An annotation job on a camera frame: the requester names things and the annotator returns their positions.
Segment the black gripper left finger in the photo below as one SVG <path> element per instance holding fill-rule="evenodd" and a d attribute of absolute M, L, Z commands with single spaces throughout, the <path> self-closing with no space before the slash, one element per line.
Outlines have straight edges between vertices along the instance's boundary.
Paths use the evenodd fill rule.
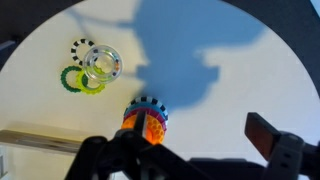
<path fill-rule="evenodd" d="M 147 113 L 145 111 L 138 111 L 136 115 L 136 121 L 134 124 L 134 131 L 140 136 L 146 136 L 146 118 Z"/>

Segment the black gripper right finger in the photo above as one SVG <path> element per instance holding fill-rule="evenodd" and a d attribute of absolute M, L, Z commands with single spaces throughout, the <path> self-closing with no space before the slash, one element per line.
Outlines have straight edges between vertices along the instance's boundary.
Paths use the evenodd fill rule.
<path fill-rule="evenodd" d="M 249 112 L 244 133 L 262 157 L 268 161 L 281 133 L 256 112 Z"/>

